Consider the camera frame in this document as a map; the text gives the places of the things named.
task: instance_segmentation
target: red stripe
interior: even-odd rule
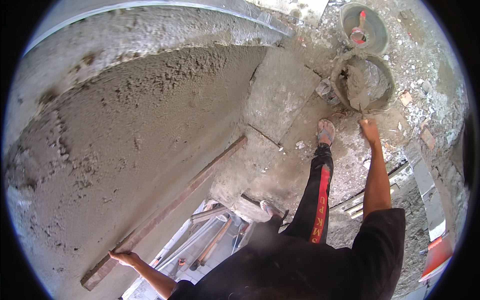
[[[312,234],[309,238],[309,241],[317,244],[320,242],[320,237],[322,236],[325,226],[325,215],[328,204],[327,186],[329,180],[330,169],[323,165],[322,175],[320,177],[320,187],[318,189],[317,213],[315,216],[315,223],[313,224]]]

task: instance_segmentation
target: sandal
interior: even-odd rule
[[[268,207],[270,207],[270,209],[272,209],[273,211],[275,211],[278,215],[278,216],[281,216],[282,215],[282,212],[276,208],[270,201],[268,200],[262,200],[260,201],[260,208],[265,211],[267,214],[268,214]],[[286,210],[285,211],[285,214],[283,215],[283,218],[282,218],[282,221],[285,220],[285,218],[288,216],[288,213],[289,213],[290,210]]]
[[[331,147],[332,144],[333,144],[333,139],[335,138],[335,126],[333,125],[333,123],[331,121],[329,121],[327,119],[321,119],[321,120],[319,120],[319,122],[320,121],[327,121],[328,123],[330,123],[330,125],[333,127],[333,130],[334,130],[334,134],[333,134],[334,137],[331,137],[330,134],[328,133],[328,131],[325,130],[325,128],[324,128],[324,129],[322,129],[322,131],[320,131],[318,133],[317,142],[320,143],[320,137],[322,137],[322,135],[325,134],[328,137],[328,139],[330,140],[330,147]]]

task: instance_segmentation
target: black shirt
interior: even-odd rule
[[[169,300],[390,299],[400,277],[405,211],[370,213],[352,249],[282,234],[250,242],[196,285],[181,280]]]

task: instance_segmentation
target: black pants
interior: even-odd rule
[[[333,175],[332,153],[328,144],[321,143],[310,165],[310,177],[292,223],[280,234],[298,237],[311,242],[326,242],[328,230],[328,195]],[[278,233],[282,220],[273,216],[269,221],[257,224],[252,241],[269,240],[272,232]]]

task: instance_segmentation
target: foot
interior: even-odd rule
[[[267,200],[261,201],[260,207],[264,211],[266,211],[270,217],[273,217],[273,216],[283,217],[283,213]]]
[[[318,144],[325,143],[329,146],[332,145],[335,138],[335,127],[333,123],[327,119],[321,119],[318,121]]]

